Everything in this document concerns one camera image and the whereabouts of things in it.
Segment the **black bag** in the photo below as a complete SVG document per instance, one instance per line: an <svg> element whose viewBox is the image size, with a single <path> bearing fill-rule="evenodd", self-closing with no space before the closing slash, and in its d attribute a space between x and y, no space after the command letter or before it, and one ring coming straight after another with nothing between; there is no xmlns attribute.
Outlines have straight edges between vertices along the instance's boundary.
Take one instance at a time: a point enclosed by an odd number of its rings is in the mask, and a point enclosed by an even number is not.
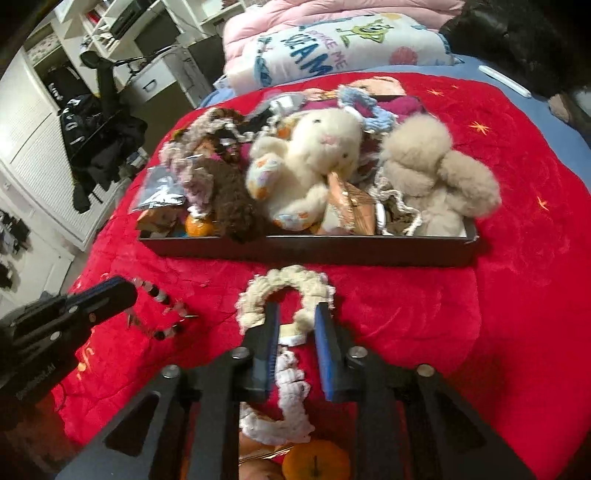
<svg viewBox="0 0 591 480"><path fill-rule="evenodd" d="M43 77L43 83L60 110L73 98L91 94L70 62L47 72Z"/></svg>
<svg viewBox="0 0 591 480"><path fill-rule="evenodd" d="M148 125L123 109L105 121L94 95L68 102L60 125L74 181L72 204L84 213L90 209L88 197L95 195L97 184L107 191L120 180L119 167L144 144Z"/></svg>

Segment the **plastic bag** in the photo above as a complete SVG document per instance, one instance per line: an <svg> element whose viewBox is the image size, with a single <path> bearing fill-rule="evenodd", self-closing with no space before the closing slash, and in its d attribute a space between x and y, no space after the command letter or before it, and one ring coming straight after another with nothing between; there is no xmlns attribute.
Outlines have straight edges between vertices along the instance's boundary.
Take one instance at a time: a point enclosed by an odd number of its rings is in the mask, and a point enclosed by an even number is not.
<svg viewBox="0 0 591 480"><path fill-rule="evenodd" d="M186 201L184 189L165 167L150 167L130 212L150 208L182 206Z"/></svg>

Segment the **red blanket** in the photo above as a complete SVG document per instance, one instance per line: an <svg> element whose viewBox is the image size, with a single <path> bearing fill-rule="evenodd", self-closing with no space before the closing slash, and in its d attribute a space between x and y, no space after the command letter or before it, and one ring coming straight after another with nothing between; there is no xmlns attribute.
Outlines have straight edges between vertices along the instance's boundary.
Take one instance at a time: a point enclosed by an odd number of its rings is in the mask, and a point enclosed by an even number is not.
<svg viewBox="0 0 591 480"><path fill-rule="evenodd" d="M372 75L335 75L281 89L331 89ZM470 268L312 268L328 274L337 290L336 319L359 343L393 364L434 365L540 479L551 480L591 426L589 193L500 90L415 73L395 77L447 124L458 150L493 170L503 206L478 222L484 248ZM254 92L226 106L248 112L263 95ZM177 128L200 113L190 113ZM201 317L162 342L127 330L124 315L94 328L79 352L78 370L63 382L60 413L67 434L81 443L162 366L193 367L236 346L238 294L255 273L267 270L253 263L156 257L136 240L137 216L127 213L142 180L140 175L98 236L74 290L112 275L139 276ZM296 306L295 294L287 294L286 321ZM175 314L163 317L145 293L135 310L146 325L174 322ZM311 421L319 436L334 436L350 425L349 409L322 400L314 347L297 352L312 384L306 405ZM62 389L54 395L61 404Z"/></svg>

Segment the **metal screw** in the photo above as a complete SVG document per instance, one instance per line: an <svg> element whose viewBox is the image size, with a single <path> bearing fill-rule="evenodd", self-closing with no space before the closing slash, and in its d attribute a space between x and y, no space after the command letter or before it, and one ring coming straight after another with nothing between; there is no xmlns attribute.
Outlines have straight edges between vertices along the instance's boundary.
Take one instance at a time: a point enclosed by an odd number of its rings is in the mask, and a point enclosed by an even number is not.
<svg viewBox="0 0 591 480"><path fill-rule="evenodd" d="M177 378L181 374L181 369L178 365L167 365L162 369L162 376L164 378Z"/></svg>
<svg viewBox="0 0 591 480"><path fill-rule="evenodd" d="M237 346L232 350L232 358L235 358L236 360L244 360L245 358L248 358L250 354L251 351L245 346Z"/></svg>
<svg viewBox="0 0 591 480"><path fill-rule="evenodd" d="M435 369L429 364L421 364L417 367L417 373L421 377L432 377L435 375Z"/></svg>
<svg viewBox="0 0 591 480"><path fill-rule="evenodd" d="M349 356L351 358L365 358L368 356L368 351L362 346L352 346L349 349Z"/></svg>

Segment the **white cabinet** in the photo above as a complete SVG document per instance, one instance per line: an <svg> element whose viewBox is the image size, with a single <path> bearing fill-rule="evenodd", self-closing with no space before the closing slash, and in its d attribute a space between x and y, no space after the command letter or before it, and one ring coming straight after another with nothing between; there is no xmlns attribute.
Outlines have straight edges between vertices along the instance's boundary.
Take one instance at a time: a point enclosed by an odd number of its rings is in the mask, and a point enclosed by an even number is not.
<svg viewBox="0 0 591 480"><path fill-rule="evenodd" d="M56 107L25 61L22 50L0 80L0 174L8 193L20 195L36 214L75 247L85 250L114 200L116 186L95 193L91 208L72 205L73 182Z"/></svg>

